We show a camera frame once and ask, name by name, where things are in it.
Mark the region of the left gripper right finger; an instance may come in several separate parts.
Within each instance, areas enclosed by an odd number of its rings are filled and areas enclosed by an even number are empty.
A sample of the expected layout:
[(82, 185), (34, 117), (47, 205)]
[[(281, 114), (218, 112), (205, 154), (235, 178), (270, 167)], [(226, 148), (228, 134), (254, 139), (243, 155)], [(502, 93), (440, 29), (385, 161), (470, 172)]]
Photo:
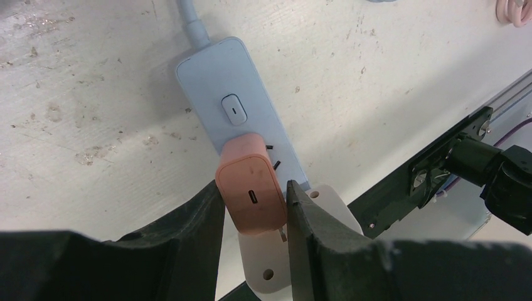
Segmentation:
[(372, 240), (287, 183), (294, 300), (530, 300), (531, 250), (516, 243)]

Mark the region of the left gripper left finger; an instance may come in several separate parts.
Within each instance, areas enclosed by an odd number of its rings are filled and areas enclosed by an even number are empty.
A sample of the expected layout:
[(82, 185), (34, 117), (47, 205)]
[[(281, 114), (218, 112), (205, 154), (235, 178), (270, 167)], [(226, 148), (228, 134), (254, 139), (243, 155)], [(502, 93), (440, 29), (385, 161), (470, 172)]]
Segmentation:
[(225, 207), (215, 183), (116, 241), (1, 233), (2, 300), (214, 300)]

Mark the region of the pink charger plug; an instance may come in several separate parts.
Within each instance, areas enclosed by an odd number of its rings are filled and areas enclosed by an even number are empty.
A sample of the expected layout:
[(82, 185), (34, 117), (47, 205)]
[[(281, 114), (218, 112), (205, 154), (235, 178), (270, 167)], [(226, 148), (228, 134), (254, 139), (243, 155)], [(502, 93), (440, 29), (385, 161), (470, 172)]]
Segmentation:
[(215, 182), (239, 233), (257, 236), (286, 224), (287, 205), (261, 135), (225, 143)]

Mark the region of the light blue power strip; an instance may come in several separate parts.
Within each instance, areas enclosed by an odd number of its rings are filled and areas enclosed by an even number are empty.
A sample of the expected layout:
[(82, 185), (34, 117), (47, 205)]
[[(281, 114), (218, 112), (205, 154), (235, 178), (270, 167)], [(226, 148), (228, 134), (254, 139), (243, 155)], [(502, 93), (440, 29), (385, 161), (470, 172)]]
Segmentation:
[(216, 152), (231, 139), (259, 134), (282, 190), (295, 180), (309, 190), (309, 180), (242, 40), (229, 37), (183, 60), (176, 78), (205, 128)]

